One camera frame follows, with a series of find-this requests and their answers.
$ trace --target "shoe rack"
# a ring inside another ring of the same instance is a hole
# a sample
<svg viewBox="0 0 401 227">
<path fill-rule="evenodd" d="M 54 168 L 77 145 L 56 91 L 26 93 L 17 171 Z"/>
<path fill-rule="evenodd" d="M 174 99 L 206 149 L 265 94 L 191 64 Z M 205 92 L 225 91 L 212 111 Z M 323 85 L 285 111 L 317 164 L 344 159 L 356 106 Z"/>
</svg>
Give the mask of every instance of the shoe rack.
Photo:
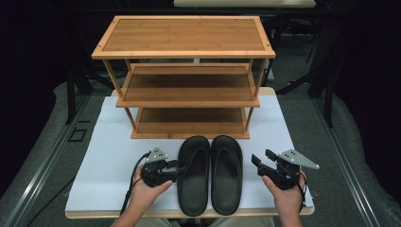
<svg viewBox="0 0 401 227">
<path fill-rule="evenodd" d="M 257 16 L 115 16 L 92 54 L 103 60 L 132 139 L 250 138 L 264 65 L 275 57 Z M 131 63 L 133 59 L 238 62 Z M 260 59 L 254 79 L 253 60 Z M 119 84 L 110 60 L 124 60 Z M 132 110 L 137 108 L 136 117 Z"/>
</svg>

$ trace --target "black cable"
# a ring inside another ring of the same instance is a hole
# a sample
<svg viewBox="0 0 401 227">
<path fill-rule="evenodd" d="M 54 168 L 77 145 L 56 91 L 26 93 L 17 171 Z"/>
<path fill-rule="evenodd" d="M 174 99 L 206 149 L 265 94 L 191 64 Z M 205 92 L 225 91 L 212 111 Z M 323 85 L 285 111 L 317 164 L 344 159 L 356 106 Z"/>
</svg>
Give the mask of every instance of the black cable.
<svg viewBox="0 0 401 227">
<path fill-rule="evenodd" d="M 126 208 L 127 208 L 128 201 L 130 200 L 131 191 L 132 191 L 133 186 L 134 186 L 136 183 L 138 183 L 139 180 L 142 179 L 142 178 L 140 178 L 140 179 L 138 179 L 135 183 L 133 182 L 133 177 L 135 176 L 136 168 L 139 166 L 139 164 L 142 162 L 142 160 L 143 160 L 144 158 L 148 158 L 150 154 L 151 154 L 151 151 L 149 151 L 148 153 L 142 155 L 142 157 L 138 160 L 138 162 L 136 162 L 135 167 L 133 168 L 133 171 L 132 171 L 132 174 L 131 174 L 131 179 L 130 179 L 130 187 L 128 188 L 126 197 L 125 197 L 124 202 L 123 202 L 123 206 L 121 207 L 120 216 L 124 213 L 124 211 L 125 211 Z"/>
<path fill-rule="evenodd" d="M 65 188 L 66 188 L 68 185 L 70 185 L 70 184 L 75 180 L 76 177 L 77 177 L 77 175 L 74 176 L 59 192 L 57 192 L 56 195 L 54 195 L 53 198 L 50 199 L 50 201 L 48 201 L 48 202 L 38 211 L 38 213 L 36 213 L 36 215 L 30 220 L 30 222 L 26 225 L 26 227 L 30 226 L 30 225 L 33 223 L 33 221 L 35 221 L 35 219 L 38 218 L 38 216 L 44 211 L 44 209 L 46 209 L 47 206 L 50 205 L 50 203 L 52 203 L 53 200 L 55 200 L 55 199 L 59 196 L 59 194 L 60 194 L 63 190 L 65 190 Z"/>
</svg>

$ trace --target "shelf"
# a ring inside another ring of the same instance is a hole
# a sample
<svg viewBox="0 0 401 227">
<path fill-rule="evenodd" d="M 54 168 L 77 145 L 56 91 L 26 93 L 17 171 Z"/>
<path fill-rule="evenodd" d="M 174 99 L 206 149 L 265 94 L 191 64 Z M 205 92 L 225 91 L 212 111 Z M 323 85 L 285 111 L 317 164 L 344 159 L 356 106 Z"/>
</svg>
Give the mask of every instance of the shelf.
<svg viewBox="0 0 401 227">
<path fill-rule="evenodd" d="M 257 16 L 115 16 L 93 59 L 273 59 Z"/>
<path fill-rule="evenodd" d="M 249 139 L 244 108 L 140 108 L 132 139 L 188 138 L 203 135 L 213 139 L 226 134 Z"/>
<path fill-rule="evenodd" d="M 248 63 L 131 64 L 117 107 L 259 107 Z"/>
<path fill-rule="evenodd" d="M 275 58 L 257 16 L 115 16 L 92 58 L 103 60 L 131 138 L 249 139 L 265 64 Z M 245 63 L 131 63 L 134 59 L 247 59 Z M 254 59 L 262 60 L 257 81 Z M 124 60 L 121 86 L 110 60 Z M 130 108 L 137 108 L 136 118 Z"/>
</svg>

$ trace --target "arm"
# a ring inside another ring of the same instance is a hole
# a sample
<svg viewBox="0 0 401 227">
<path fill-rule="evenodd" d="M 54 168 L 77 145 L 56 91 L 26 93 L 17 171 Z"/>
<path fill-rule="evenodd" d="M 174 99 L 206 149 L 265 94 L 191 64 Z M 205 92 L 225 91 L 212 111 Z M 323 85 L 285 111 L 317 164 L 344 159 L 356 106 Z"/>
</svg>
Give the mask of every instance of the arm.
<svg viewBox="0 0 401 227">
<path fill-rule="evenodd" d="M 263 176 L 262 179 L 265 186 L 274 196 L 274 204 L 283 227 L 301 227 L 299 209 L 302 203 L 302 196 L 299 188 L 294 186 L 288 190 L 281 190 L 268 176 Z M 304 177 L 300 177 L 300 186 L 302 188 L 305 187 Z"/>
<path fill-rule="evenodd" d="M 134 181 L 141 178 L 143 166 L 139 166 L 135 171 Z M 138 220 L 154 203 L 156 198 L 164 193 L 170 186 L 172 181 L 163 183 L 156 187 L 147 186 L 142 180 L 138 181 L 131 191 L 130 203 L 124 213 L 113 223 L 113 227 L 135 226 Z"/>
</svg>

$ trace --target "slide sandal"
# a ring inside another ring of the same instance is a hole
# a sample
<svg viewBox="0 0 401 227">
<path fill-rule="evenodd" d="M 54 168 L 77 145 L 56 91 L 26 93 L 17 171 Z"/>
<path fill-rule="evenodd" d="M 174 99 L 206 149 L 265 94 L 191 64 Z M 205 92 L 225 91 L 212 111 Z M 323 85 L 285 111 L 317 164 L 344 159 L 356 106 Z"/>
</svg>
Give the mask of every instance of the slide sandal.
<svg viewBox="0 0 401 227">
<path fill-rule="evenodd" d="M 207 206 L 210 144 L 203 136 L 186 139 L 178 154 L 178 168 L 185 167 L 177 177 L 178 202 L 189 217 L 201 215 Z"/>
<path fill-rule="evenodd" d="M 233 214 L 242 192 L 242 150 L 235 139 L 220 135 L 212 142 L 212 204 L 223 216 Z"/>
</svg>

